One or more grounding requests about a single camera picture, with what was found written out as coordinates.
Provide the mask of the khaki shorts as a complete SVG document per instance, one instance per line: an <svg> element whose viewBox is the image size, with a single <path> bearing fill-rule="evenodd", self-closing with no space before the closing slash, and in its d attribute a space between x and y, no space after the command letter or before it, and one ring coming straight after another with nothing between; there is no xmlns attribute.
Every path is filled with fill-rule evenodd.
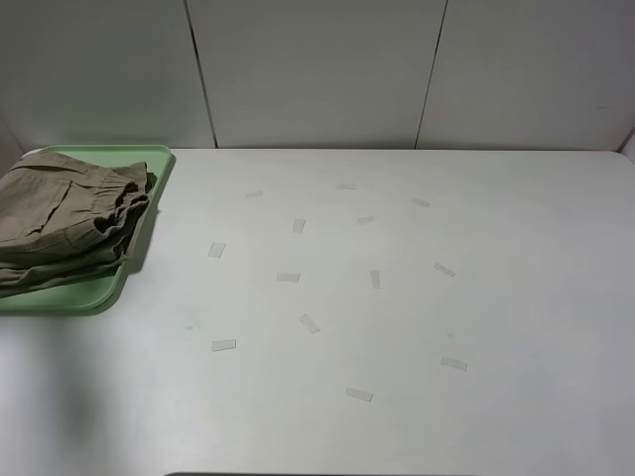
<svg viewBox="0 0 635 476"><path fill-rule="evenodd" d="M58 152L1 178L1 295L43 290L127 261L151 203L146 163L107 168Z"/></svg>

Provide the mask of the green plastic tray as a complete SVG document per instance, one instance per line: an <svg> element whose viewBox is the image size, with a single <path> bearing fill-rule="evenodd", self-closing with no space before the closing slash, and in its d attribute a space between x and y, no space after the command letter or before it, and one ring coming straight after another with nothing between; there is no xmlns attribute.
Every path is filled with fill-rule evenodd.
<svg viewBox="0 0 635 476"><path fill-rule="evenodd" d="M150 208L152 210L158 206L176 162L172 151L161 145L58 145L46 147L45 150L106 168L145 163L148 172L156 178L150 194ZM126 263L73 283L3 297L1 299L1 313L3 315L27 315L92 312L115 299L125 284L129 268L130 265Z"/></svg>

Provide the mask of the clear tape strip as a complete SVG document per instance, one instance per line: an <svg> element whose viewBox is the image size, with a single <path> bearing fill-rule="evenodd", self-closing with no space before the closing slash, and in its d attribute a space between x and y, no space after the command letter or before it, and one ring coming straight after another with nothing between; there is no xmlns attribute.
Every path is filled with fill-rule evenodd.
<svg viewBox="0 0 635 476"><path fill-rule="evenodd" d="M221 258L225 247L226 247L225 243L213 242L208 249L207 257L212 259Z"/></svg>
<svg viewBox="0 0 635 476"><path fill-rule="evenodd" d="M362 391L356 388L347 387L345 389L345 394L348 397L351 397L356 400L360 400L362 402L371 403L373 399L373 394L370 392Z"/></svg>
<svg viewBox="0 0 635 476"><path fill-rule="evenodd" d="M216 340L211 342L211 350L213 352L226 351L236 348L235 339Z"/></svg>
<svg viewBox="0 0 635 476"><path fill-rule="evenodd" d="M299 317L299 323L305 328L309 334L316 334L320 332L320 327L316 322L308 315L303 314Z"/></svg>
<svg viewBox="0 0 635 476"><path fill-rule="evenodd" d="M450 357L443 356L441 358L441 364L462 372L467 371L467 364L465 362Z"/></svg>
<svg viewBox="0 0 635 476"><path fill-rule="evenodd" d="M293 223L293 232L301 234L304 231L306 220L304 218L296 218Z"/></svg>

